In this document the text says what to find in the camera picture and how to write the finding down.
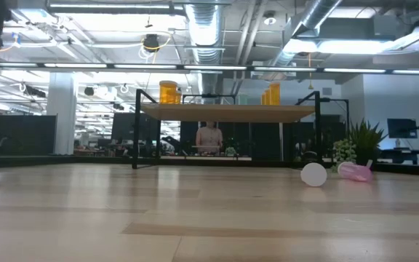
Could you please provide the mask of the black office partition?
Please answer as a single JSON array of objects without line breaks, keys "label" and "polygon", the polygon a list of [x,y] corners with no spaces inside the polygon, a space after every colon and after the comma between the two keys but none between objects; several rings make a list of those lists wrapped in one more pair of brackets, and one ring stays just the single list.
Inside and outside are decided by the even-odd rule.
[{"label": "black office partition", "polygon": [[0,156],[52,154],[56,127],[56,116],[0,115]]}]

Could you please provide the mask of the long linear ceiling light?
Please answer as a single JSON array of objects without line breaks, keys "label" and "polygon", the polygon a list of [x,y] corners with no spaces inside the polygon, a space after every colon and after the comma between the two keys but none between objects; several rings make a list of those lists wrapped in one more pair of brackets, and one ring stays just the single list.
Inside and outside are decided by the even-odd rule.
[{"label": "long linear ceiling light", "polygon": [[376,68],[311,68],[273,67],[252,65],[172,65],[134,63],[16,63],[0,62],[0,69],[17,71],[121,71],[121,72],[171,72],[179,74],[195,71],[212,73],[223,71],[256,73],[313,73],[313,74],[385,74],[419,76],[419,69],[376,69]]}]

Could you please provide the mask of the dark office desk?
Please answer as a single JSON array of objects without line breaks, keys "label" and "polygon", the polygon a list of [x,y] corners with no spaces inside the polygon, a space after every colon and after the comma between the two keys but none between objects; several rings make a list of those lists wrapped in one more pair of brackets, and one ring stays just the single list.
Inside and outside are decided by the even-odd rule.
[{"label": "dark office desk", "polygon": [[390,159],[393,164],[402,164],[405,161],[411,161],[413,165],[418,163],[418,150],[408,148],[393,148],[380,151],[380,159]]}]

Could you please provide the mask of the green artificial potted plant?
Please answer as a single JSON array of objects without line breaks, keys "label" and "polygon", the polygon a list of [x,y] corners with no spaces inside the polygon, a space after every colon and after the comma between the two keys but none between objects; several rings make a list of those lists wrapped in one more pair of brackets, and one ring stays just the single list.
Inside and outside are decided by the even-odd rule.
[{"label": "green artificial potted plant", "polygon": [[366,166],[368,161],[376,162],[380,155],[380,142],[386,138],[384,129],[379,124],[371,125],[365,119],[351,126],[348,136],[333,144],[335,164],[334,172],[338,172],[339,165],[352,162]]}]

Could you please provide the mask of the person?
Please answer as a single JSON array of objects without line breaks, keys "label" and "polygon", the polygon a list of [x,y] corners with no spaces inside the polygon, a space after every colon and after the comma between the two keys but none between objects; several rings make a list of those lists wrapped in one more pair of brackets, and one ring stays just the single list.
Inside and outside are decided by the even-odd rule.
[{"label": "person", "polygon": [[196,132],[196,148],[201,155],[216,155],[223,145],[223,134],[214,122],[205,122]]}]

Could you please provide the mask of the dark desk monitor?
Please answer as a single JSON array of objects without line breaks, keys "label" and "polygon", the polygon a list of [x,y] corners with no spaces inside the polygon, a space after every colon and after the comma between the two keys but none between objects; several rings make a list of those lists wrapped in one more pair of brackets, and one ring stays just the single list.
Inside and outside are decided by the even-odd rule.
[{"label": "dark desk monitor", "polygon": [[387,119],[387,125],[390,138],[416,139],[418,137],[414,119]]}]

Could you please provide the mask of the black metal table frame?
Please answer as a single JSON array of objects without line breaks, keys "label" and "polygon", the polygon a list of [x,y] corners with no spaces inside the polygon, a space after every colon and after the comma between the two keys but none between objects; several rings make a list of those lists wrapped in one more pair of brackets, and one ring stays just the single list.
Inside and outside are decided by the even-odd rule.
[{"label": "black metal table frame", "polygon": [[137,168],[156,165],[170,166],[199,166],[199,167],[262,167],[262,168],[292,168],[300,169],[306,164],[304,162],[274,162],[274,161],[248,161],[243,159],[232,159],[224,157],[216,159],[207,157],[197,158],[176,158],[165,159],[138,159],[128,157],[93,157],[93,156],[0,156],[0,168],[2,167],[27,167],[48,164],[128,164],[136,165]]}]

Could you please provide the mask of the wooden shelf black metal legs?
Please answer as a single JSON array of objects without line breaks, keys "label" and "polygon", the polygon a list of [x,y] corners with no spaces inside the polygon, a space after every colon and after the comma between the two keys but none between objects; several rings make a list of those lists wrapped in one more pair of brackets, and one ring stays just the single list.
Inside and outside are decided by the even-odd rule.
[{"label": "wooden shelf black metal legs", "polygon": [[[316,114],[316,163],[323,164],[322,121],[320,92],[313,91],[293,106],[216,105],[216,104],[160,104],[144,90],[135,95],[134,135],[132,159],[139,157],[140,118],[147,114],[157,120],[194,122],[292,123],[312,113]],[[156,131],[156,156],[160,159],[161,131]]]}]

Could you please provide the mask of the pink pill bottle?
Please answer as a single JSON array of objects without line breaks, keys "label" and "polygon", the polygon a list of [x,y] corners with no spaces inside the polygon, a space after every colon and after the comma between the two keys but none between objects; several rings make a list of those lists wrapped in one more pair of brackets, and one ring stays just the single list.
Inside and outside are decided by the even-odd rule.
[{"label": "pink pill bottle", "polygon": [[370,182],[372,180],[370,168],[354,164],[353,162],[342,162],[339,164],[338,174],[342,178],[357,182]]},{"label": "pink pill bottle", "polygon": [[318,163],[309,163],[300,171],[301,180],[312,187],[320,187],[327,180],[327,170]]}]

